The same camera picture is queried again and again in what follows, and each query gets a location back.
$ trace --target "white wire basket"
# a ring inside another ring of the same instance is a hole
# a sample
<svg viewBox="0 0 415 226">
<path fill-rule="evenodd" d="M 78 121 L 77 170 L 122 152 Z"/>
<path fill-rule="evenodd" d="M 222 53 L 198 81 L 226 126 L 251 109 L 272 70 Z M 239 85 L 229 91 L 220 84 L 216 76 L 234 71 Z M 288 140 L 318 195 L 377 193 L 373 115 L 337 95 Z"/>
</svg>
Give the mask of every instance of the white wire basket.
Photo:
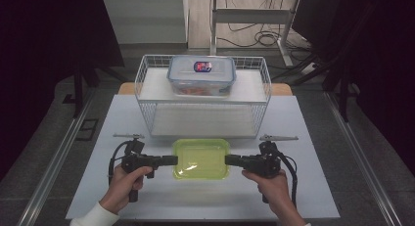
<svg viewBox="0 0 415 226">
<path fill-rule="evenodd" d="M 254 138 L 271 97 L 262 57 L 231 57 L 236 80 L 228 97 L 178 96 L 166 77 L 172 55 L 145 55 L 135 96 L 152 136 Z"/>
</svg>

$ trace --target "container lid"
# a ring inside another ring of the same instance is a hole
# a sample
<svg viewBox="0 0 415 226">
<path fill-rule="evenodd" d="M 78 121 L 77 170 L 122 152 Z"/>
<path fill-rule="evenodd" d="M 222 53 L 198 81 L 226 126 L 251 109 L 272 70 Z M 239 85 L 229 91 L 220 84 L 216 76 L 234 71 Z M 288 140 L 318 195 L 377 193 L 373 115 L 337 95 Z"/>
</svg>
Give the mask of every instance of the container lid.
<svg viewBox="0 0 415 226">
<path fill-rule="evenodd" d="M 235 63 L 227 57 L 174 56 L 167 73 L 173 81 L 232 82 L 235 77 Z"/>
<path fill-rule="evenodd" d="M 229 167 L 225 156 L 229 143 L 222 139 L 180 139 L 173 143 L 178 163 L 173 167 L 176 179 L 224 179 Z"/>
</svg>

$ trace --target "label sticker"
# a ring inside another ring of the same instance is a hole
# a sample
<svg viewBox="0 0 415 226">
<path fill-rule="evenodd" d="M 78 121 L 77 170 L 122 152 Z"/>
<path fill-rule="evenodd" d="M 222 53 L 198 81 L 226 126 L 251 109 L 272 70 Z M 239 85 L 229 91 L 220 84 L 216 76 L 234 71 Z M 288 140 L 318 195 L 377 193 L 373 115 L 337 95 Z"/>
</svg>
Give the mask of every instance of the label sticker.
<svg viewBox="0 0 415 226">
<path fill-rule="evenodd" d="M 193 65 L 193 70 L 195 72 L 210 72 L 211 71 L 211 63 L 210 62 L 196 62 Z"/>
</svg>

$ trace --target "white sleeve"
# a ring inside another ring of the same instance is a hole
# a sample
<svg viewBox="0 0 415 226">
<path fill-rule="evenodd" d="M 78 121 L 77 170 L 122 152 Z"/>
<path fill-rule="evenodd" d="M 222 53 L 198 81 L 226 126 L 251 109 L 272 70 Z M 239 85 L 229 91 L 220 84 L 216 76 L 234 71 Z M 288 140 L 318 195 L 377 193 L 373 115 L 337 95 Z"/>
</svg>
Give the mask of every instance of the white sleeve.
<svg viewBox="0 0 415 226">
<path fill-rule="evenodd" d="M 81 218 L 74 218 L 70 226 L 111 226 L 116 223 L 119 216 L 102 208 L 99 203 Z"/>
</svg>

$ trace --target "green plastic container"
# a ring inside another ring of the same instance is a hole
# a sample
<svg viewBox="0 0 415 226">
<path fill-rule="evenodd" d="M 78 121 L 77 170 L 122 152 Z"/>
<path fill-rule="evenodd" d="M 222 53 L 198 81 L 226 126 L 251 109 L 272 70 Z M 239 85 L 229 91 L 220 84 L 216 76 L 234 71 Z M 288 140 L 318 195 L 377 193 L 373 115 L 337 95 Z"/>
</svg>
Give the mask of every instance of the green plastic container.
<svg viewBox="0 0 415 226">
<path fill-rule="evenodd" d="M 176 179 L 219 180 L 229 174 L 225 156 L 229 143 L 222 139 L 180 139 L 173 143 L 178 163 L 173 167 Z"/>
</svg>

